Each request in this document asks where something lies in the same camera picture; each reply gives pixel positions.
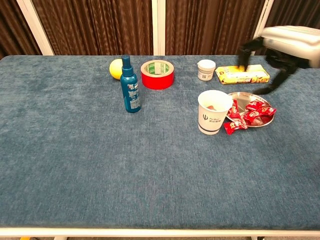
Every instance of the snack box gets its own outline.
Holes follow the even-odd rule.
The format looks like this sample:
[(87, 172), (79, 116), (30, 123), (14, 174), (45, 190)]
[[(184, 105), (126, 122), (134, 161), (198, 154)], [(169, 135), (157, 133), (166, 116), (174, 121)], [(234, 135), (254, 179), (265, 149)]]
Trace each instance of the snack box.
[(219, 66), (215, 69), (222, 84), (253, 84), (267, 83), (270, 75), (260, 65), (249, 65), (247, 70), (238, 66)]

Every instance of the blue spray bottle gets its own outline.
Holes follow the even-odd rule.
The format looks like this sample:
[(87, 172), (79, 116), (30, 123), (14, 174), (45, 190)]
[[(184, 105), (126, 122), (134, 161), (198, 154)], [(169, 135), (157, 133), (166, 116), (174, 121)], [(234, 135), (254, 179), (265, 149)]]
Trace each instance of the blue spray bottle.
[(122, 56), (122, 75), (120, 82), (125, 109), (129, 113), (138, 112), (141, 109), (138, 92), (138, 78), (131, 66), (129, 55)]

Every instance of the table edge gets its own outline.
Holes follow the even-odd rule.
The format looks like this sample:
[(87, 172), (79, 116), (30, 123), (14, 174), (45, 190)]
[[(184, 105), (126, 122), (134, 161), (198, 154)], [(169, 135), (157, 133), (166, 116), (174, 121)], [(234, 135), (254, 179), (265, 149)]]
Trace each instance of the table edge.
[(0, 237), (320, 237), (320, 230), (0, 227)]

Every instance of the jar lid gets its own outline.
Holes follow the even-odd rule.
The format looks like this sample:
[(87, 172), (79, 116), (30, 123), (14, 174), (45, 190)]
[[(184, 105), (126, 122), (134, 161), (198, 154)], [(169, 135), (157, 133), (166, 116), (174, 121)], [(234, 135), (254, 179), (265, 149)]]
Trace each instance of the jar lid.
[(199, 61), (197, 64), (198, 68), (203, 71), (213, 71), (216, 68), (216, 63), (209, 59), (203, 59)]

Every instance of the yellow fruit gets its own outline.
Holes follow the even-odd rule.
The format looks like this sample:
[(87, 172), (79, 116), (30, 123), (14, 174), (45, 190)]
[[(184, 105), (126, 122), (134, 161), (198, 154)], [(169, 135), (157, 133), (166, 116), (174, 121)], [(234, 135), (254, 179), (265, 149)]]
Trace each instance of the yellow fruit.
[(115, 59), (111, 62), (109, 71), (112, 77), (120, 80), (122, 74), (122, 59)]

